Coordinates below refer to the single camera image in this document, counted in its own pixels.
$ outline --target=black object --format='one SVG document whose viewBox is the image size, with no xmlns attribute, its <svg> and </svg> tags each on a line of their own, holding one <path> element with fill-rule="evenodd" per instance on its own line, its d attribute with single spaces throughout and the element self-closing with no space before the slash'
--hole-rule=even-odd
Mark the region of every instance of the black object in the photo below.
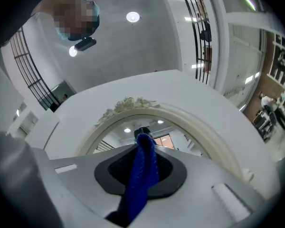
<svg viewBox="0 0 285 228">
<path fill-rule="evenodd" d="M 94 172 L 99 185 L 110 194 L 123 195 L 136 154 L 137 145 L 99 163 Z M 148 200 L 166 198 L 174 194 L 185 182 L 187 169 L 178 159 L 155 150 L 160 182 L 148 190 Z"/>
<path fill-rule="evenodd" d="M 147 128 L 147 127 L 141 127 L 141 128 L 136 129 L 136 130 L 134 131 L 134 137 L 137 138 L 137 136 L 138 136 L 140 133 L 150 134 L 151 131 L 150 131 L 149 128 Z"/>
<path fill-rule="evenodd" d="M 95 44 L 96 44 L 96 40 L 95 39 L 93 39 L 91 37 L 87 37 L 87 38 L 84 38 L 82 41 L 78 42 L 75 45 L 75 49 L 77 51 L 85 51 L 88 48 L 94 46 Z"/>
</svg>

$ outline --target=person in background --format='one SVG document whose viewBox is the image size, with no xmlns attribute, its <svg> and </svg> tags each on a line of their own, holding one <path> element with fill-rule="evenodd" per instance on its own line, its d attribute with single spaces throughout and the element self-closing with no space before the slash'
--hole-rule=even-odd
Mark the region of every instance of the person in background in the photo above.
<svg viewBox="0 0 285 228">
<path fill-rule="evenodd" d="M 258 97 L 261 100 L 262 108 L 265 109 L 266 107 L 269 107 L 275 113 L 276 120 L 279 122 L 283 130 L 285 130 L 285 115 L 276 104 L 276 101 L 262 92 L 259 93 Z"/>
<path fill-rule="evenodd" d="M 62 97 L 62 102 L 65 102 L 67 100 L 67 97 L 68 97 L 67 94 L 64 94 Z"/>
</svg>

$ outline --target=fluorescent light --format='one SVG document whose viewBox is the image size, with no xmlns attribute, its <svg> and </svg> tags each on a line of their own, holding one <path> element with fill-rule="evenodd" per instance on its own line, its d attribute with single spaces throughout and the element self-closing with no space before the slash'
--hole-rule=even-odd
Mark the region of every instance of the fluorescent light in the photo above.
<svg viewBox="0 0 285 228">
<path fill-rule="evenodd" d="M 199 67 L 204 67 L 204 64 L 203 63 L 199 63 L 199 64 L 194 64 L 194 65 L 192 65 L 192 68 L 199 68 Z"/>
<path fill-rule="evenodd" d="M 139 21 L 140 16 L 139 16 L 139 14 L 136 13 L 136 12 L 130 12 L 130 13 L 127 14 L 126 18 L 127 18 L 127 20 L 128 20 L 129 22 L 135 23 L 135 22 Z"/>
<path fill-rule="evenodd" d="M 249 4 L 249 6 L 254 10 L 254 11 L 256 11 L 256 8 L 255 8 L 255 6 L 253 5 L 253 3 L 251 2 L 251 0 L 245 0 L 248 4 Z"/>
<path fill-rule="evenodd" d="M 71 57 L 75 57 L 77 55 L 77 50 L 75 49 L 75 46 L 71 46 L 68 52 Z"/>
<path fill-rule="evenodd" d="M 246 106 L 246 104 L 243 105 L 243 106 L 239 109 L 239 111 L 242 111 L 245 106 Z"/>
<path fill-rule="evenodd" d="M 251 80 L 253 79 L 253 75 L 248 77 L 246 80 L 245 80 L 245 84 L 248 84 Z"/>
<path fill-rule="evenodd" d="M 185 17 L 185 20 L 186 21 L 192 21 L 193 20 L 193 22 L 197 22 L 198 21 L 196 18 L 192 18 L 191 19 L 191 17 Z"/>
</svg>

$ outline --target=window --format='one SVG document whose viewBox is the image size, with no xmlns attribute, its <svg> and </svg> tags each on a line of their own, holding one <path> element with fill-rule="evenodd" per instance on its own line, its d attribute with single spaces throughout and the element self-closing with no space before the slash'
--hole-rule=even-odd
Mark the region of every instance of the window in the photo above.
<svg viewBox="0 0 285 228">
<path fill-rule="evenodd" d="M 172 143 L 172 140 L 171 140 L 171 137 L 170 137 L 169 134 L 165 135 L 163 137 L 154 139 L 154 141 L 159 146 L 163 146 L 163 147 L 167 147 L 167 148 L 170 148 L 170 149 L 174 149 L 174 146 L 173 146 L 173 143 Z"/>
</svg>

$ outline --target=white pillar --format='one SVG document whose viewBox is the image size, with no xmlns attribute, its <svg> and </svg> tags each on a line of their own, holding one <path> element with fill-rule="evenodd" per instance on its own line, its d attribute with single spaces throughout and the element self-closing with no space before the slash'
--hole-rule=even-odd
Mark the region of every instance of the white pillar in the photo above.
<svg viewBox="0 0 285 228">
<path fill-rule="evenodd" d="M 264 29 L 285 37 L 285 28 L 273 13 L 231 12 L 226 16 L 228 23 Z"/>
</svg>

